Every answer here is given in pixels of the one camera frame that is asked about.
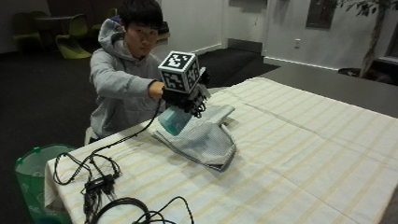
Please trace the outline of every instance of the power cord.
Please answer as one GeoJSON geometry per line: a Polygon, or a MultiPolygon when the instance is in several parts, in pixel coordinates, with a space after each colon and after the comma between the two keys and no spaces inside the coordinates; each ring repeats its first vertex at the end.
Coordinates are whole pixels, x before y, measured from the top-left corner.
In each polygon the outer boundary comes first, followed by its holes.
{"type": "MultiPolygon", "coordinates": [[[[148,127],[150,126],[158,112],[160,112],[160,107],[161,107],[161,99],[158,100],[158,105],[157,105],[157,109],[156,109],[156,113],[153,118],[150,119],[149,123],[145,125],[145,127],[137,132],[133,133],[132,135],[126,136],[125,138],[122,138],[121,140],[118,140],[117,142],[97,148],[96,150],[92,151],[92,153],[89,154],[89,156],[84,159],[84,161],[78,161],[72,155],[69,155],[68,153],[61,153],[57,157],[56,157],[56,161],[54,161],[54,172],[53,172],[53,180],[57,184],[60,185],[66,185],[69,184],[74,177],[77,176],[77,174],[80,173],[80,171],[82,169],[88,170],[88,180],[85,183],[85,188],[82,189],[82,191],[85,190],[85,205],[84,205],[84,212],[85,212],[85,224],[97,224],[102,214],[114,206],[122,205],[122,204],[132,204],[137,207],[141,208],[144,214],[142,216],[138,218],[137,221],[133,222],[133,224],[149,224],[152,222],[162,222],[162,223],[174,223],[170,220],[164,219],[164,216],[161,214],[161,211],[165,209],[165,207],[176,200],[176,199],[182,199],[185,206],[186,206],[186,210],[189,213],[189,217],[192,220],[192,224],[194,224],[194,219],[192,216],[192,212],[188,206],[188,202],[186,200],[178,196],[176,198],[173,198],[170,200],[170,202],[164,206],[164,208],[160,211],[149,211],[146,205],[134,198],[121,198],[121,199],[116,199],[113,198],[113,185],[114,185],[114,180],[120,177],[121,174],[121,168],[120,165],[108,157],[105,157],[101,154],[97,154],[97,152],[100,152],[101,150],[104,150],[105,148],[110,148],[114,145],[120,144],[121,142],[126,141],[129,138],[136,137],[140,133],[142,133],[148,127]],[[57,166],[58,166],[58,162],[61,157],[69,157],[70,160],[78,164],[78,167],[74,171],[74,173],[72,174],[70,178],[68,181],[62,182],[57,173],[57,166]],[[112,164],[112,168],[113,168],[113,175],[105,175],[104,172],[101,171],[100,167],[96,164],[94,158],[100,157],[105,160],[108,160],[112,164]],[[86,162],[89,162],[101,177],[98,177],[97,179],[92,180],[92,171],[89,166],[86,165],[86,162]],[[108,196],[110,203],[106,204],[102,209],[100,210],[100,207],[102,206],[102,193],[108,196]],[[152,217],[154,216],[160,216],[161,219],[154,219],[150,220],[152,217]]],[[[202,105],[198,107],[198,113],[201,112],[201,110],[204,110],[205,108],[202,108],[202,105]]]]}
{"type": "Polygon", "coordinates": [[[176,200],[176,199],[181,199],[185,203],[185,207],[186,207],[186,211],[189,213],[189,217],[190,217],[190,223],[194,224],[194,218],[192,216],[192,212],[190,212],[190,209],[189,209],[189,205],[188,205],[188,202],[186,200],[178,196],[176,198],[173,198],[169,203],[161,208],[160,211],[149,211],[148,210],[148,207],[146,205],[138,200],[138,199],[134,199],[134,198],[121,198],[121,199],[117,199],[114,201],[112,201],[101,210],[100,212],[97,213],[97,215],[92,218],[92,221],[89,222],[89,224],[97,224],[98,223],[98,220],[101,218],[101,216],[104,215],[104,213],[112,209],[113,207],[118,206],[118,205],[122,205],[122,204],[132,204],[134,206],[137,206],[144,214],[138,217],[138,219],[136,221],[133,221],[133,224],[149,224],[152,222],[162,222],[162,223],[172,223],[172,224],[177,224],[176,222],[168,220],[164,218],[162,214],[161,214],[161,211],[168,207],[168,205],[176,200]],[[154,216],[160,216],[161,219],[153,219],[150,220],[154,216]]]}

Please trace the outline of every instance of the black and white pattern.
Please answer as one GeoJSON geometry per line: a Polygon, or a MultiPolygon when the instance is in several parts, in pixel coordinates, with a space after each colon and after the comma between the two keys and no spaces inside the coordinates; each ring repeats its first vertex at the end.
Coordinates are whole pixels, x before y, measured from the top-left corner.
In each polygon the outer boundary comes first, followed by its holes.
{"type": "Polygon", "coordinates": [[[162,82],[168,90],[185,92],[184,79],[181,74],[161,72],[162,82]]]}
{"type": "Polygon", "coordinates": [[[186,76],[188,90],[192,90],[200,80],[200,66],[197,60],[194,60],[190,67],[188,68],[185,76],[186,76]]]}
{"type": "Polygon", "coordinates": [[[166,58],[165,63],[162,64],[164,67],[170,67],[173,69],[182,69],[184,66],[189,63],[193,56],[189,54],[182,53],[172,53],[166,58]]]}

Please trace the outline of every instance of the black hair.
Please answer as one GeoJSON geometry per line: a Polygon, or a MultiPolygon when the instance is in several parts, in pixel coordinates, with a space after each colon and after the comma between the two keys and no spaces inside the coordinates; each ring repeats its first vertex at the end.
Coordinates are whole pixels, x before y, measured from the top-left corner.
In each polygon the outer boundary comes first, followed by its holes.
{"type": "Polygon", "coordinates": [[[118,12],[125,30],[130,23],[160,30],[162,25],[162,13],[157,1],[124,0],[118,12]]]}

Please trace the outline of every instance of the white cloth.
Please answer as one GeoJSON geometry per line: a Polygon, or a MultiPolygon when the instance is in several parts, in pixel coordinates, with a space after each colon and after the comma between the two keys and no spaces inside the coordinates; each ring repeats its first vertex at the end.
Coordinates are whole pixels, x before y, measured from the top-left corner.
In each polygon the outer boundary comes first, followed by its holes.
{"type": "Polygon", "coordinates": [[[181,156],[217,171],[224,171],[237,151],[234,138],[222,124],[233,111],[230,105],[208,107],[200,119],[190,118],[177,136],[162,128],[154,135],[181,156]]]}
{"type": "MultiPolygon", "coordinates": [[[[177,155],[153,137],[161,128],[154,121],[148,132],[101,152],[121,166],[117,198],[134,197],[158,210],[180,195],[196,223],[379,222],[398,183],[398,119],[265,78],[218,91],[206,105],[235,108],[224,122],[237,143],[228,169],[220,173],[177,155]]],[[[72,155],[81,161],[92,150],[141,128],[106,137],[72,155]]],[[[48,162],[49,183],[53,163],[48,162]]],[[[74,169],[72,161],[61,160],[60,178],[66,180],[74,169]]],[[[69,185],[48,185],[74,223],[85,220],[85,182],[82,171],[69,185]]],[[[132,223],[138,213],[130,206],[117,207],[100,224],[132,223]]],[[[189,223],[184,203],[172,203],[161,213],[189,223]]]]}

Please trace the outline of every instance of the gray hoodie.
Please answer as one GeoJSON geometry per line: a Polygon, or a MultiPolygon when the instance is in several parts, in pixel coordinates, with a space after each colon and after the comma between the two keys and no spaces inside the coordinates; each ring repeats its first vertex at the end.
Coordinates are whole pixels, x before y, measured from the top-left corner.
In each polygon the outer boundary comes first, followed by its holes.
{"type": "Polygon", "coordinates": [[[120,28],[114,21],[104,22],[98,36],[102,48],[90,58],[89,81],[98,94],[90,127],[100,138],[152,119],[157,108],[148,85],[161,79],[161,60],[152,54],[141,60],[132,57],[120,28]]]}

